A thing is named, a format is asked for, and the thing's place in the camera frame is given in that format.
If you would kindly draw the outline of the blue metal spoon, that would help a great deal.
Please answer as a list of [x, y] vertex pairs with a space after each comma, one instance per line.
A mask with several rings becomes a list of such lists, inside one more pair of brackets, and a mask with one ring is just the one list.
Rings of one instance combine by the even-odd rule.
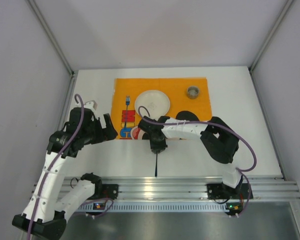
[[154, 170], [154, 176], [158, 176], [158, 151], [155, 153], [155, 170]]

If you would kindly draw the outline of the blue metal fork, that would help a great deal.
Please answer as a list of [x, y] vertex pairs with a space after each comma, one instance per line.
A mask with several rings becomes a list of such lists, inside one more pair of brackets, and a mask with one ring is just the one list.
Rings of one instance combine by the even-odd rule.
[[127, 95], [125, 97], [125, 106], [126, 106], [126, 109], [125, 109], [125, 118], [124, 118], [124, 128], [126, 128], [127, 126], [127, 121], [128, 121], [128, 110], [129, 110], [129, 105], [130, 105], [130, 96]]

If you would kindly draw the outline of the white round plate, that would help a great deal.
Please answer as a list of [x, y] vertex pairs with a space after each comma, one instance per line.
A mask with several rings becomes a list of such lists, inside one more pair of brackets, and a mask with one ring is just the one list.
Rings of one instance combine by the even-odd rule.
[[135, 100], [135, 111], [141, 117], [149, 117], [158, 120], [170, 110], [170, 99], [159, 90], [147, 90], [142, 92]]

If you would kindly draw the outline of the orange Mickey Mouse placemat cloth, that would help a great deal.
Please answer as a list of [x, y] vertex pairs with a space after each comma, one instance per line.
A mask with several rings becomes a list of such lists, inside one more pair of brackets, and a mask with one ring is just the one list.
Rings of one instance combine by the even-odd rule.
[[[189, 86], [197, 86], [200, 94], [196, 99], [186, 95]], [[176, 118], [182, 111], [193, 113], [200, 121], [208, 121], [212, 117], [208, 80], [205, 77], [186, 78], [117, 78], [114, 81], [111, 120], [118, 132], [117, 139], [141, 139], [141, 131], [137, 128], [141, 117], [135, 110], [137, 97], [148, 90], [165, 93], [170, 100], [170, 109], [165, 116]], [[126, 96], [130, 96], [127, 124], [125, 125]]]

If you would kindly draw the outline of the small metal cup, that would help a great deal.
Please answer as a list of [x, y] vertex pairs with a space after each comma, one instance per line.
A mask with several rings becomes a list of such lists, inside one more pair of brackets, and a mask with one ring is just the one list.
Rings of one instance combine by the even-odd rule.
[[200, 89], [197, 86], [191, 85], [186, 89], [186, 96], [189, 99], [196, 99], [200, 95]]

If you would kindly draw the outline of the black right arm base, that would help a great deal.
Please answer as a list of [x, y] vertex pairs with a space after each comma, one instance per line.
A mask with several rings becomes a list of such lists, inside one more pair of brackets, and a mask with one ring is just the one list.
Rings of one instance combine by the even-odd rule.
[[224, 183], [208, 183], [207, 198], [219, 203], [229, 200], [250, 200], [253, 198], [251, 185], [245, 175], [240, 177], [239, 184], [232, 188]]

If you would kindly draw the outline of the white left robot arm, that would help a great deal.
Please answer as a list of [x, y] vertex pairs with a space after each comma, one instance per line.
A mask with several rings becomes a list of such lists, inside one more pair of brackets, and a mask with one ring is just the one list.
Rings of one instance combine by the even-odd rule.
[[104, 114], [105, 127], [97, 116], [97, 103], [92, 100], [70, 111], [63, 129], [48, 141], [45, 162], [30, 201], [12, 225], [42, 240], [59, 240], [75, 211], [94, 201], [96, 210], [107, 211], [118, 197], [118, 184], [105, 184], [93, 173], [85, 173], [62, 198], [58, 199], [64, 179], [78, 152], [86, 145], [114, 140], [118, 133], [111, 117]]

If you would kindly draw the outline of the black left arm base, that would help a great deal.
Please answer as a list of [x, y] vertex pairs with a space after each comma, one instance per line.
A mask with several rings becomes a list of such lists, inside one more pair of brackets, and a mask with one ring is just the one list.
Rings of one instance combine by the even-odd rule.
[[112, 200], [117, 199], [119, 194], [119, 185], [103, 183], [102, 178], [95, 175], [93, 172], [85, 173], [80, 177], [80, 179], [73, 177], [70, 180], [70, 187], [74, 189], [77, 185], [79, 185], [80, 181], [83, 180], [87, 180], [94, 184], [93, 195], [91, 195], [88, 200], [97, 200], [102, 198], [110, 198]]

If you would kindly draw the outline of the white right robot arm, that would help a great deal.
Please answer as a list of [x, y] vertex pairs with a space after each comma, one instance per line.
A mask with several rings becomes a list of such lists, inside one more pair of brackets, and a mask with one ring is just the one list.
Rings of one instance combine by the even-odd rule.
[[178, 120], [169, 116], [155, 120], [145, 116], [138, 127], [148, 134], [150, 149], [155, 154], [168, 147], [167, 139], [201, 142], [210, 157], [221, 166], [222, 183], [232, 189], [242, 183], [242, 177], [233, 165], [234, 155], [239, 149], [239, 138], [231, 133], [232, 129], [219, 117], [214, 116], [207, 122], [201, 122]]

